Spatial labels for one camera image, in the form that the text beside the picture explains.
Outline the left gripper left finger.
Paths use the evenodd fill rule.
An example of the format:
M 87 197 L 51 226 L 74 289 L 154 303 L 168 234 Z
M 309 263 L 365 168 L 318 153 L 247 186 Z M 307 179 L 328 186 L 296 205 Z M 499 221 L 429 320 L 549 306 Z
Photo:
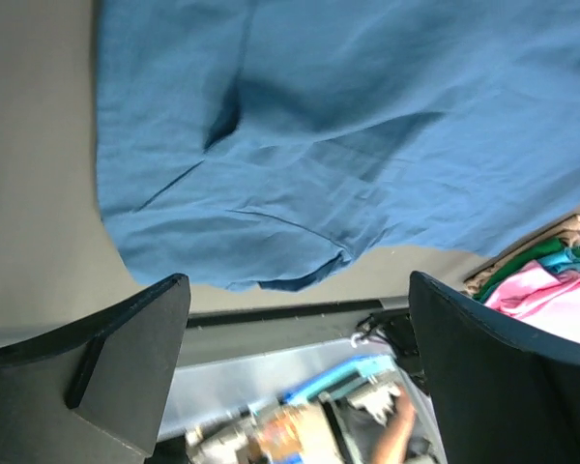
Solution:
M 0 463 L 142 463 L 189 316 L 185 275 L 0 348 Z

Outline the blue white equipment box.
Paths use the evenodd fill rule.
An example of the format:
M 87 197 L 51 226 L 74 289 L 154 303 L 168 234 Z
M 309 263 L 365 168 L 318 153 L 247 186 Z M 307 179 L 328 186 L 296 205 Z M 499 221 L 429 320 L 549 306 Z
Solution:
M 301 433 L 300 410 L 313 406 L 315 414 L 322 419 L 325 430 L 333 439 L 331 458 L 327 463 L 357 463 L 358 453 L 351 443 L 349 432 L 339 415 L 338 403 L 348 401 L 364 389 L 372 392 L 379 378 L 395 372 L 392 358 L 386 355 L 364 355 L 351 358 L 328 369 L 279 395 L 273 410 L 257 412 L 261 423 L 254 434 L 247 461 L 250 463 L 306 463 L 313 452 L 307 450 L 307 440 L 313 432 Z

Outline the teal folded t shirt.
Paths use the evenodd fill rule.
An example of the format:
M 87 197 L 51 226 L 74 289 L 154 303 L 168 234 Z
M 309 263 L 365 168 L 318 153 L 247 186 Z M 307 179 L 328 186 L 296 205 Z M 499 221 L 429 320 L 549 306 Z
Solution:
M 541 267 L 552 275 L 574 271 L 580 273 L 580 246 L 566 247 L 537 260 Z

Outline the person's forearm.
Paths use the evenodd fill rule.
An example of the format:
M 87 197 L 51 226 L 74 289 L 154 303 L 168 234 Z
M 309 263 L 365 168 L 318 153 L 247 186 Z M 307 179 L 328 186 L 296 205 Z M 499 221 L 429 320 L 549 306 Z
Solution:
M 371 455 L 372 464 L 402 464 L 416 421 L 415 406 L 401 386 L 394 401 L 395 415 L 378 440 Z

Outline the beige folded cloth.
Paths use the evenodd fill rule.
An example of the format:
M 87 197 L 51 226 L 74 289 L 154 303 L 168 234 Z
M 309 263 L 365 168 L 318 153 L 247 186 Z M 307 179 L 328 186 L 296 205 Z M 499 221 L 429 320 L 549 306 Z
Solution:
M 502 269 L 516 255 L 545 240 L 553 238 L 565 242 L 566 245 L 580 246 L 580 215 L 574 214 L 558 222 L 556 225 L 548 227 L 543 232 L 535 234 L 522 245 L 515 246 L 512 250 L 507 251 L 494 262 L 485 265 L 464 281 L 464 291 L 467 295 L 475 296 L 488 279 Z

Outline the pink folded t shirt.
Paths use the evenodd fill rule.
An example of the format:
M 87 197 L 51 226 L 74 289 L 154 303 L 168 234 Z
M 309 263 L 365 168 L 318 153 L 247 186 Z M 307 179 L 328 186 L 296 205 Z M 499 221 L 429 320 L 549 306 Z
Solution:
M 580 343 L 580 273 L 576 271 L 552 275 L 532 261 L 500 283 L 484 305 Z

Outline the blue t shirt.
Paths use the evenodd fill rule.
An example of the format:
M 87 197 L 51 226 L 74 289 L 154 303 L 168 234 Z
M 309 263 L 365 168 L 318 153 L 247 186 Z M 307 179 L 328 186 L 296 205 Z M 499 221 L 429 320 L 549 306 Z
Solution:
M 101 218 L 142 284 L 494 256 L 580 203 L 580 1 L 105 1 L 97 46 Z

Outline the green folded t shirt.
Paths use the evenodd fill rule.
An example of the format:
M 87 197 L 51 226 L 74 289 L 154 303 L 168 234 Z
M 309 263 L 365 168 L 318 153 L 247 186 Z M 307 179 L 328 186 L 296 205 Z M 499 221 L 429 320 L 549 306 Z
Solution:
M 490 277 L 488 281 L 485 283 L 485 285 L 479 290 L 479 292 L 475 296 L 473 296 L 473 299 L 481 303 L 486 302 L 487 299 L 491 296 L 491 294 L 497 289 L 497 287 L 502 282 L 505 281 L 506 278 L 516 274 L 518 271 L 521 271 L 526 265 L 528 265 L 532 261 L 537 262 L 539 258 L 560 251 L 566 247 L 580 247 L 580 246 L 566 245 L 565 242 L 557 238 L 553 238 L 545 240 L 535 246 L 532 246 L 526 251 L 523 251 L 522 253 L 516 255 L 509 262 L 507 262 L 502 269 L 496 272 L 496 274 Z

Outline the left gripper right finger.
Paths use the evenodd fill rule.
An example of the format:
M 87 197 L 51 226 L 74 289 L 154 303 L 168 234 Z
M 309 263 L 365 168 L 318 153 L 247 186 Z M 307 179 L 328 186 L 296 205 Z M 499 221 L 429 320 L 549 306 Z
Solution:
M 409 306 L 450 463 L 580 463 L 580 343 L 412 272 Z

